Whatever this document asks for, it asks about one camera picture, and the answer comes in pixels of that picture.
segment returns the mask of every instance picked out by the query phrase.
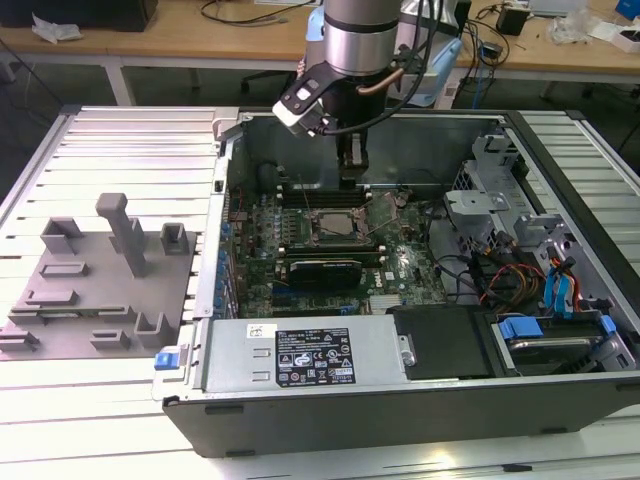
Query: blue latch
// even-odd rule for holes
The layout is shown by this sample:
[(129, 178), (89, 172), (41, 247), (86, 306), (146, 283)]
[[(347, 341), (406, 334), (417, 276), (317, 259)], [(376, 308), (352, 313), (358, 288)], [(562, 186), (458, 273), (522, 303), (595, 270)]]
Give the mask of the blue latch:
[(542, 337), (536, 317), (508, 317), (498, 324), (502, 338)]
[(611, 336), (616, 333), (616, 324), (613, 322), (613, 319), (609, 315), (603, 315), (600, 317), (600, 323), (602, 324), (602, 328), (607, 332), (607, 336)]
[(153, 368), (156, 370), (177, 370), (180, 367), (180, 354), (178, 352), (156, 353)]

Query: gray plastic peg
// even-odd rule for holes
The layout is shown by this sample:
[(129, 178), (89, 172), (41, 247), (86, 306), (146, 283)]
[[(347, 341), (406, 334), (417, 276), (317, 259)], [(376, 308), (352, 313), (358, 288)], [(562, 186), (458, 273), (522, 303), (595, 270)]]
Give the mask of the gray plastic peg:
[(125, 212), (127, 197), (123, 193), (103, 193), (96, 203), (96, 212), (106, 218), (111, 226), (120, 251), (134, 277), (144, 277), (146, 260), (143, 243), (131, 228), (131, 221)]

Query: black box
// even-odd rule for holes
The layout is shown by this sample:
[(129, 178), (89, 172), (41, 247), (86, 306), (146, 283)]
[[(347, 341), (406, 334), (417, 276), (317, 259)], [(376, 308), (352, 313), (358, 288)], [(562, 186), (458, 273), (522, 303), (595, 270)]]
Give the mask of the black box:
[(504, 6), (496, 22), (496, 29), (503, 35), (518, 36), (530, 14), (529, 9)]

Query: black cable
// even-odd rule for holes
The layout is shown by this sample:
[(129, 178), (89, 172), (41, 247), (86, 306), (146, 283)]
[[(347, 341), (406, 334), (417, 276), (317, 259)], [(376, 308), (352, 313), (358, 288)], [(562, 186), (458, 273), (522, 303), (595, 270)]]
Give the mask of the black cable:
[(409, 52), (409, 61), (404, 66), (405, 72), (408, 72), (411, 69), (414, 59), (420, 53), (418, 47), (420, 46), (420, 32), (422, 31), (422, 28), (420, 28), (420, 23), (422, 22), (422, 12), (424, 12), (424, 2), (425, 0), (418, 1), (418, 12), (416, 14), (416, 24), (413, 32), (413, 45), (411, 47), (411, 52)]
[(247, 19), (244, 19), (244, 20), (229, 20), (229, 19), (225, 19), (225, 18), (220, 18), (217, 15), (211, 15), (210, 13), (208, 13), (206, 11), (207, 8), (209, 8), (211, 5), (218, 5), (219, 0), (212, 0), (210, 2), (205, 3), (202, 7), (200, 7), (200, 14), (203, 17), (208, 18), (209, 20), (213, 20), (214, 22), (218, 22), (218, 23), (223, 23), (225, 25), (231, 25), (231, 26), (236, 26), (236, 27), (260, 26), (260, 25), (256, 25), (256, 24), (260, 24), (262, 22), (277, 21), (278, 20), (277, 19), (277, 15), (289, 12), (291, 10), (295, 10), (296, 8), (306, 7), (307, 5), (311, 5), (312, 3), (314, 3), (314, 1), (315, 0), (308, 0), (305, 3), (300, 3), (298, 5), (292, 5), (290, 7), (282, 8), (280, 10), (276, 10), (275, 12), (266, 13), (264, 15), (260, 15), (258, 17), (254, 17), (254, 18), (247, 18)]
[[(433, 9), (433, 4), (431, 3), (431, 0), (421, 0), (421, 1), (429, 2), (429, 16), (430, 18), (433, 18), (434, 9)], [(436, 20), (436, 24), (431, 30), (429, 30), (427, 39), (422, 44), (424, 45), (424, 47), (422, 45), (418, 47), (418, 52), (420, 52), (423, 48), (425, 49), (422, 65), (420, 66), (420, 71), (418, 72), (418, 75), (416, 76), (416, 79), (413, 82), (411, 89), (405, 95), (402, 101), (400, 101), (393, 108), (390, 108), (386, 112), (378, 115), (376, 118), (373, 118), (367, 122), (361, 123), (360, 125), (354, 125), (353, 127), (339, 128), (336, 130), (328, 130), (326, 126), (321, 126), (315, 129), (314, 131), (316, 133), (319, 133), (320, 135), (343, 135), (348, 133), (356, 133), (361, 130), (365, 130), (367, 128), (373, 127), (374, 125), (377, 125), (378, 123), (382, 122), (383, 120), (386, 120), (387, 118), (391, 117), (392, 115), (399, 112), (402, 108), (404, 108), (405, 105), (409, 103), (411, 98), (413, 98), (415, 93), (418, 91), (418, 88), (420, 87), (420, 83), (422, 83), (422, 78), (424, 77), (424, 74), (427, 71), (427, 66), (429, 65), (429, 57), (431, 56), (431, 47), (433, 45), (433, 39), (435, 37), (436, 31), (438, 30), (438, 27), (440, 26), (440, 19), (442, 18), (443, 10), (444, 10), (443, 2), (440, 2), (440, 9), (438, 11), (438, 19)], [(421, 20), (420, 18), (416, 20), (416, 28), (419, 28), (420, 20)]]
[(639, 128), (640, 128), (640, 122), (636, 123), (633, 126), (633, 128), (631, 130), (629, 130), (629, 133), (627, 133), (627, 136), (624, 137), (624, 140), (622, 141), (622, 143), (620, 144), (620, 146), (616, 150), (618, 153), (622, 153), (622, 149), (627, 145), (627, 142), (629, 142), (629, 140), (631, 140), (631, 137), (633, 136), (634, 133), (636, 133), (636, 130), (638, 130)]
[(478, 20), (483, 20), (484, 18), (486, 18), (491, 13), (500, 12), (500, 10), (502, 10), (503, 6), (504, 6), (504, 2), (502, 2), (502, 3), (494, 3), (493, 5), (487, 5), (486, 7), (483, 7), (478, 11), (478, 13), (476, 14), (476, 18)]
[(9, 45), (5, 43), (2, 37), (0, 37), (0, 44), (2, 44), (4, 49), (7, 52), (9, 52), (16, 60), (18, 60), (18, 62), (20, 62), (22, 66), (26, 68), (29, 71), (29, 73), (31, 73), (31, 75), (33, 75), (33, 78), (35, 78), (38, 81), (38, 83), (42, 85), (42, 87), (49, 93), (49, 95), (51, 95), (51, 97), (58, 103), (59, 106), (64, 105), (64, 103), (62, 103), (62, 100), (60, 100), (60, 97), (58, 97), (55, 93), (53, 93), (53, 91), (48, 87), (46, 83), (44, 83), (44, 81), (42, 81), (42, 79), (36, 74), (36, 72), (34, 72), (33, 69), (29, 65), (27, 65), (27, 63), (24, 60), (22, 60), (22, 58), (20, 58), (18, 54), (14, 52)]

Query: cable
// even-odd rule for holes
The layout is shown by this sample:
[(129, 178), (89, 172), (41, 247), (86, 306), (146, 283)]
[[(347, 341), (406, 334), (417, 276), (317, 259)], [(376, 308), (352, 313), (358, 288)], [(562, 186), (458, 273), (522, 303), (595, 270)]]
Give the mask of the cable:
[[(222, 23), (222, 24), (225, 24), (225, 25), (231, 25), (233, 27), (258, 27), (258, 26), (262, 27), (262, 26), (266, 26), (266, 25), (271, 25), (273, 23), (284, 23), (287, 20), (284, 19), (284, 18), (278, 18), (277, 15), (289, 12), (291, 10), (295, 10), (296, 8), (306, 7), (307, 5), (311, 5), (312, 3), (314, 3), (314, 1), (315, 0), (308, 0), (305, 3), (300, 3), (298, 5), (292, 5), (290, 7), (282, 8), (280, 10), (276, 10), (275, 12), (266, 13), (264, 15), (260, 15), (258, 17), (254, 17), (254, 18), (248, 18), (248, 19), (244, 19), (244, 20), (229, 20), (229, 19), (225, 19), (225, 18), (220, 18), (218, 16), (219, 11), (220, 11), (219, 0), (212, 0), (210, 2), (205, 3), (202, 7), (200, 7), (200, 14), (203, 17), (208, 18), (209, 20), (213, 20), (214, 22)], [(216, 5), (216, 7), (217, 7), (215, 15), (211, 15), (210, 13), (208, 13), (206, 11), (207, 8), (209, 8), (211, 5)]]
[(38, 81), (38, 83), (40, 85), (42, 85), (42, 87), (49, 93), (49, 95), (51, 95), (51, 97), (56, 101), (56, 103), (59, 106), (63, 106), (64, 105), (62, 100), (60, 100), (60, 97), (58, 97), (55, 93), (53, 93), (53, 91), (48, 87), (48, 85), (46, 83), (44, 83), (44, 81), (38, 75), (36, 75), (36, 73), (33, 71), (33, 69), (29, 65), (27, 65), (27, 63), (24, 60), (22, 60), (22, 58), (20, 58), (18, 56), (18, 54), (16, 52), (14, 52), (13, 49), (9, 45), (7, 45), (5, 43), (5, 41), (2, 39), (2, 37), (0, 37), (0, 44), (2, 44), (4, 49), (7, 52), (9, 52), (16, 60), (18, 60), (18, 62), (20, 62), (22, 64), (22, 66), (24, 66), (24, 68), (26, 68), (31, 75), (33, 75), (33, 78), (35, 78)]
[(480, 88), (482, 87), (482, 72), (484, 70), (484, 62), (480, 62), (480, 80), (478, 80), (478, 86), (476, 87), (476, 93), (473, 96), (473, 102), (471, 103), (471, 108), (473, 110), (475, 110), (476, 108), (478, 108), (478, 99), (480, 98)]
[(481, 22), (480, 20), (468, 20), (468, 21), (470, 23), (474, 24), (474, 25), (482, 25), (482, 26), (488, 28), (493, 33), (495, 33), (500, 38), (502, 38), (502, 40), (504, 41), (505, 46), (507, 47), (507, 51), (506, 51), (505, 56), (504, 56), (504, 58), (502, 60), (499, 60), (499, 61), (496, 61), (496, 62), (485, 62), (485, 65), (498, 67), (498, 66), (502, 65), (504, 62), (506, 62), (507, 59), (509, 58), (509, 55), (511, 55), (511, 45), (509, 44), (509, 40), (507, 39), (507, 37), (505, 37), (501, 32), (496, 30), (495, 27), (492, 27), (488, 23)]
[(483, 20), (488, 15), (492, 13), (498, 13), (502, 10), (502, 7), (505, 5), (505, 2), (502, 3), (494, 3), (493, 5), (487, 5), (486, 7), (481, 8), (476, 14), (476, 18), (478, 20)]
[[(429, 2), (429, 15), (430, 15), (430, 18), (433, 18), (434, 9), (433, 9), (433, 4), (431, 0), (421, 0), (421, 1)], [(436, 31), (438, 30), (438, 27), (440, 26), (440, 19), (442, 18), (443, 10), (444, 10), (443, 2), (440, 2), (440, 9), (438, 11), (438, 19), (436, 20), (436, 24), (431, 30), (429, 30), (427, 39), (423, 42), (421, 46), (418, 47), (418, 52), (422, 51), (422, 49), (425, 48), (425, 53), (423, 56), (422, 65), (420, 66), (420, 71), (418, 72), (418, 75), (416, 76), (416, 79), (413, 82), (411, 89), (405, 95), (402, 101), (400, 101), (393, 108), (378, 115), (376, 118), (373, 118), (360, 125), (354, 125), (352, 127), (339, 128), (335, 130), (328, 130), (326, 126), (323, 125), (321, 127), (314, 129), (314, 132), (319, 133), (320, 135), (344, 135), (348, 133), (356, 133), (361, 130), (365, 130), (367, 128), (373, 127), (374, 125), (377, 125), (378, 123), (382, 122), (383, 120), (386, 120), (387, 118), (391, 117), (392, 115), (399, 112), (402, 108), (404, 108), (404, 106), (407, 105), (407, 103), (409, 103), (409, 100), (411, 100), (411, 98), (413, 98), (415, 93), (418, 91), (418, 88), (420, 87), (420, 83), (422, 82), (422, 78), (424, 77), (424, 74), (427, 71), (427, 66), (429, 65), (429, 57), (431, 56), (431, 47), (433, 45), (433, 39), (435, 37)]]
[(620, 144), (620, 146), (618, 147), (616, 152), (622, 153), (622, 149), (627, 145), (629, 140), (631, 140), (631, 137), (633, 136), (633, 134), (636, 133), (636, 130), (638, 130), (639, 128), (640, 128), (640, 122), (636, 123), (633, 126), (633, 128), (631, 130), (629, 130), (629, 133), (627, 133), (627, 136), (624, 137), (624, 140), (622, 140), (622, 143)]

